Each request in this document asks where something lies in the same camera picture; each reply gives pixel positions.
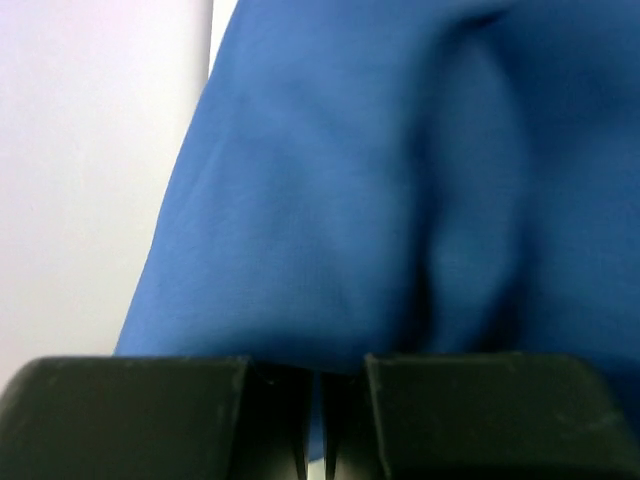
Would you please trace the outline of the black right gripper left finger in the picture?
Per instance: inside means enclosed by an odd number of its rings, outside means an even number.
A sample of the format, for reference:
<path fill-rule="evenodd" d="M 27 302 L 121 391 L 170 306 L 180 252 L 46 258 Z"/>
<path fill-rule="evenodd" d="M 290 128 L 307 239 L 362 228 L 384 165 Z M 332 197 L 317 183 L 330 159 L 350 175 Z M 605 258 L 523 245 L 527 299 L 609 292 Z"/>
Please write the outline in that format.
<path fill-rule="evenodd" d="M 302 368 L 251 365 L 246 479 L 305 479 L 313 374 Z"/>

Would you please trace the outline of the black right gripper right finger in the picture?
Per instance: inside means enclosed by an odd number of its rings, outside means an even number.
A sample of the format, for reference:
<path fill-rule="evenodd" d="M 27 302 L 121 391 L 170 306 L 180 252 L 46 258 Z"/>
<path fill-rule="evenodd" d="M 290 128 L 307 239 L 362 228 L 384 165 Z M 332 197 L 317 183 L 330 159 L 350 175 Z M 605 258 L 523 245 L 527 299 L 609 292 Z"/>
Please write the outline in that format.
<path fill-rule="evenodd" d="M 367 375 L 322 374 L 321 389 L 326 478 L 385 479 Z"/>

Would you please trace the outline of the blue surgical drape cloth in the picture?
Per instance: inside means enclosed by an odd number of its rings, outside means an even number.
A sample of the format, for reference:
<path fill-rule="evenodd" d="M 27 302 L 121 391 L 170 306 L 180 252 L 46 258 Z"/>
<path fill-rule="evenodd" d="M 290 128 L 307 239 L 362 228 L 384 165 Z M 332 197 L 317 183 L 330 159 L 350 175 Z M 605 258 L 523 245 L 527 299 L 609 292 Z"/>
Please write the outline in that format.
<path fill-rule="evenodd" d="M 572 353 L 639 422 L 639 5 L 241 1 L 116 353 Z"/>

